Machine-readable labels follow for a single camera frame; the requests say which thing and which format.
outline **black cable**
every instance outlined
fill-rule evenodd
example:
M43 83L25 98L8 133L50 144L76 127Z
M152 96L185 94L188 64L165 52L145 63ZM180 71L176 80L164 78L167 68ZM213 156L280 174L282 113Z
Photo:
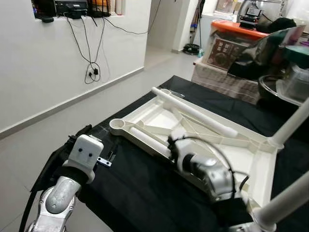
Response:
M260 8L256 5L256 0L253 0L253 5L258 9L260 10ZM264 16L268 21L270 22L273 22L271 19L269 19L264 13L262 13L262 16Z
M202 18L202 15L201 15L201 3L198 7L198 15L199 15L199 49L202 49L202 32L201 32L201 18Z
M155 23L155 18L156 18L156 15L158 14L158 10L159 10L160 5L161 5L161 0L160 0L160 2L159 2L159 4L158 4L158 7L157 7L156 11L155 11L154 19L153 19L153 21L152 21L152 23L151 23L151 25L150 25L150 27L149 27L149 29L148 29L148 31L147 31L148 34L150 33L151 28L153 27L153 25L154 25L154 23Z
M245 183L246 183L247 180L249 179L249 175L248 175L247 173L244 173L244 172L241 172L241 171L234 171L234 172L246 176L246 177L242 180L242 182L240 183L239 190L241 191L241 190L242 190L242 187L245 185Z
M248 175L243 179L243 181L241 182L241 184L239 186L240 191L242 190L242 187L245 185L245 183L247 182L248 179L249 179Z
M33 202L34 202L36 195L37 195L37 192L33 191L33 192L31 192L31 194L28 198L27 205L26 205L26 208L25 208L24 213L23 213L23 217L21 218L21 222L20 222L20 226L19 226L19 232L25 231L26 223L27 223L27 220L28 220L28 217L29 217L29 214L30 214L30 210L31 210L31 207L33 205Z
M102 19L102 24L104 24L104 26L105 26L104 18L101 18L101 19ZM107 70L108 70L108 79L106 80L106 81L108 81L110 79L110 77L111 77L111 70L110 70L110 65L108 64L108 61L107 61L107 58L106 58L106 55L105 55L105 51L104 51L104 41L102 41L102 52L103 52L103 55L104 55L104 58L105 58L105 62L106 62L106 66L107 66Z
M89 53L89 59L87 59L87 58L82 54L81 49L80 49L80 46L79 46L78 41L77 41L77 39L76 39L74 30L73 30L73 27L72 27L72 25L71 25L71 23L70 23L70 21L69 21L69 19L68 19L68 17L67 17L67 21L68 21L68 23L69 23L69 25L70 25L70 28L71 28L72 34L73 34L73 36L74 36L75 42L76 42L76 44L77 44L78 50L79 50L81 56L84 58L84 60L86 60L87 62L89 62L88 66L87 66L87 69L86 69L85 78L84 78L85 84L88 85L88 84L91 84L91 83L93 83L93 82L98 82L98 81L101 80L101 68L100 68L100 66L97 64L97 59L98 59L98 52L99 52L99 49L100 49L100 46L101 46L101 43L102 43L102 39L103 39L103 33L104 33L104 29L105 29L105 23L102 23L102 32L101 32L100 41L99 41L98 48L97 48L96 58L95 58L94 61L91 61L90 45L89 45L89 41L88 41L86 26L85 26L85 23L84 23L84 20L83 20L82 17L81 17L81 20L82 20L83 27L84 27L84 32L85 32L85 37L86 37L86 43L87 43L88 53ZM98 75L99 75L98 79L96 79L96 75L95 75L95 74L94 74L95 78L92 78L92 76L88 75L89 66L91 66L91 68L92 68L93 71L95 71L95 69L96 69L96 68L93 67L93 64L95 64L95 65L98 67ZM87 82L87 77L88 77L88 76L90 77L90 79L91 79L92 81Z
M211 146L213 149L215 149L220 155L221 157L224 159L224 161L227 163L228 165L228 170L231 172L232 174L232 194L231 194L231 199L234 199L235 198L235 193L236 193L236 183L235 183L235 176L234 176L234 171L232 169L232 165L231 163L228 161L227 157L225 156L225 154L223 154L223 152L217 148L215 145L213 145L211 142L205 140L205 139L201 139L201 138L198 138L198 137L194 137L194 136L187 136L187 137L183 137L183 138L179 138L179 139L176 139L174 140L173 142L175 143L176 141L179 141L179 140L184 140L184 139L196 139L196 140L200 140L202 142L205 142L207 145Z
M77 47L78 47L78 50L79 50L79 53L80 53L80 54L81 54L81 56L84 58L84 60L86 60L87 62L90 62L90 61L89 61L86 57L84 57L84 56L83 56L83 54L82 54L81 48L79 47L78 41L77 41L77 39L76 39L76 36L75 36L74 30L73 30L73 27L72 27L71 22L69 21L69 18L68 18L68 17L67 17L67 21L68 21L68 23L69 23L69 25L70 25L70 28L71 28L72 34L73 34L73 36L74 36L75 42L76 42Z
M118 28L118 29L120 29L120 30L123 30L123 31L125 31L125 32L127 32L127 33L131 33L131 34L135 34L135 35L142 35L142 34L148 33L148 31L146 31L146 32L141 32L141 33L133 32L133 31L128 31L128 30L123 29L123 28L121 28L121 27L115 26L110 20L108 20L108 19L105 18L105 17L104 17L104 20L107 20L113 27Z
M91 54L90 54L90 46L89 46L89 41L88 41L88 37L87 37L87 31L86 31L86 26L85 26L85 22L83 20L83 18L81 17L81 20L82 20L82 23L83 23L83 26L84 26L84 31L85 31L85 37L86 37L86 42L87 42L87 46L88 46L88 53L89 53L89 64L92 68L92 70L94 71L95 69L92 67L92 62L91 62Z

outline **floor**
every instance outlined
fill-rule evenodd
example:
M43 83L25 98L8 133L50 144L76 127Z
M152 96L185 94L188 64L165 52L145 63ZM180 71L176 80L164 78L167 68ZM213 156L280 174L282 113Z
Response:
M173 75L191 80L196 57L147 48L145 70L95 96L0 141L0 232L16 232L29 190L50 154L69 134L84 125L96 125ZM35 219L33 205L28 224ZM69 231L111 232L111 229L78 202L67 222Z

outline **white pipe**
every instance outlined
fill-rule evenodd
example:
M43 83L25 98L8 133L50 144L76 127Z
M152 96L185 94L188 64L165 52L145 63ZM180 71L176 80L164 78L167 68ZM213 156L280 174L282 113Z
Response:
M115 12L115 7L116 7L116 0L109 0L109 4L110 4L110 13L111 15L116 15Z
M281 147L308 117L309 98L307 98L307 100L272 137L268 138L268 142L273 146Z
M275 231L276 223L309 201L309 172L261 209L253 210L253 219L264 231Z
M145 144L147 144L149 147L153 148L160 154L166 156L167 158L170 157L170 150L168 149L168 147L158 142L154 138L150 137L149 135L145 134L144 132L140 131L139 129L135 127L131 127L129 132L134 137L141 140L142 142L144 142Z
M216 120L204 115L200 111L188 106L187 104L181 102L180 100L177 100L176 98L173 98L169 94L166 94L165 92L152 87L151 91L158 95L159 97L169 101L169 103L172 103L175 107L181 109L182 111L186 112L189 115L192 115L196 119L200 120L205 126L208 126L213 131L217 132L218 134L221 134L226 137L235 138L238 135L238 132L234 130L233 128L227 127Z
M116 0L116 14L122 15L122 0Z

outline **metal bracket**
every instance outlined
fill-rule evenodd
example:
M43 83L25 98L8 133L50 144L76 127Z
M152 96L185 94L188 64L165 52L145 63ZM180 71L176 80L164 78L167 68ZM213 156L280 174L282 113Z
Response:
M97 161L100 163L100 164L103 164L104 166L106 167L111 167L112 165L112 162L106 160L106 159L103 159L101 157L98 157Z

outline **table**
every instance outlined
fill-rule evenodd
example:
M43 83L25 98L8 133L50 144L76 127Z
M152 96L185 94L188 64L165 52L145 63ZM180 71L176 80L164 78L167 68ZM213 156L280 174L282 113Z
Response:
M161 85L185 95L187 101L211 110L265 136L271 136L285 121L281 116L259 106L214 92L203 86L173 76ZM96 125L87 134L108 144L119 140L111 168L98 165L96 178L83 187L79 199L115 232L215 232L216 215L204 193L184 181L172 169L155 160L128 140L112 136L109 121L122 118L153 98L148 93L128 107ZM309 169L309 139L301 127L278 154L272 196L276 196ZM54 152L46 167L49 175L66 159L70 149ZM38 178L34 189L46 183ZM308 232L308 204L278 224L280 232Z

